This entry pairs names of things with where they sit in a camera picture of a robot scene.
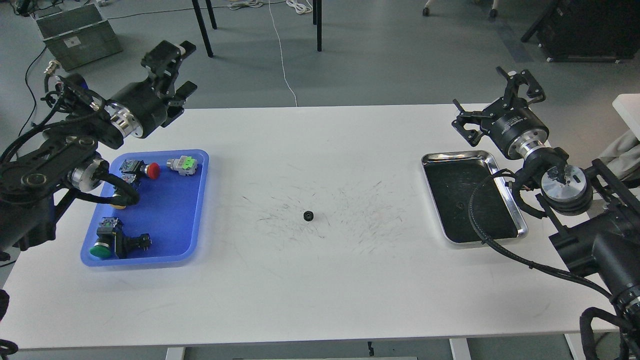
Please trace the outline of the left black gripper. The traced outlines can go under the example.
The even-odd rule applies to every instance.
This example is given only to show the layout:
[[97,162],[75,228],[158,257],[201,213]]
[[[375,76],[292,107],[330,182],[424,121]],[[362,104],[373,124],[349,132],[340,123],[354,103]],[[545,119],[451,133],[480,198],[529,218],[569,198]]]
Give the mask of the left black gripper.
[[174,84],[181,64],[196,49],[195,44],[186,40],[179,44],[163,40],[142,57],[147,80],[126,85],[105,104],[110,124],[122,138],[132,135],[144,139],[182,116],[187,99],[198,86],[188,80],[170,98],[170,92],[158,91],[154,85]]

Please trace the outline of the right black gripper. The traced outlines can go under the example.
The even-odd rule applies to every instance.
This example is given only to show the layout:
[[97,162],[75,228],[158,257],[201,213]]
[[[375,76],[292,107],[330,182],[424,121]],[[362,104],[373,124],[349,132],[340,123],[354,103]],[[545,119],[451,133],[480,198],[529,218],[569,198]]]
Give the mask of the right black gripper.
[[451,125],[473,147],[487,136],[505,158],[525,160],[535,150],[544,148],[549,137],[549,128],[528,109],[545,101],[546,92],[528,69],[510,72],[500,66],[495,69],[506,80],[503,96],[481,111],[467,111],[453,99],[458,115]]

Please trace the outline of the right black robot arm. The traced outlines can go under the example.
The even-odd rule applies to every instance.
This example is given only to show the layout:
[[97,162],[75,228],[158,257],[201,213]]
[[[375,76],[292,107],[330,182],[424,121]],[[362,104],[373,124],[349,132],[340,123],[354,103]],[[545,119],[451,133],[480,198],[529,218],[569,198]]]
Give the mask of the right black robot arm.
[[[485,177],[470,194],[467,217],[471,227],[499,254],[560,280],[585,286],[605,296],[610,313],[588,307],[579,317],[583,355],[598,359],[594,319],[618,328],[620,360],[640,355],[640,203],[626,183],[600,159],[586,169],[569,164],[569,154],[547,145],[549,128],[530,109],[546,100],[532,73],[496,71],[505,78],[502,96],[480,111],[467,111],[453,100],[458,115],[452,127],[471,146],[487,136],[509,160],[523,160],[521,169]],[[556,233],[551,244],[566,269],[534,262],[498,244],[480,227],[474,203],[480,189],[496,178],[512,178],[509,192],[515,205],[537,219],[547,218]]]

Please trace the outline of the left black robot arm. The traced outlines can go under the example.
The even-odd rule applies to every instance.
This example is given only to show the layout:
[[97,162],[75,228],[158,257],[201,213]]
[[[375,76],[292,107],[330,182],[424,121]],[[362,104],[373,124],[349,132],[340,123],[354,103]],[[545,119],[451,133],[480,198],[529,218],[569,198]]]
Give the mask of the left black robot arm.
[[56,237],[57,223],[76,199],[113,207],[139,203],[134,186],[110,173],[99,144],[118,150],[125,138],[145,139],[183,112],[197,89],[191,81],[175,87],[183,61],[195,44],[161,41],[141,60],[146,79],[131,82],[110,98],[90,89],[78,73],[50,77],[45,71],[43,101],[50,111],[1,155],[1,264],[7,248],[26,251]]

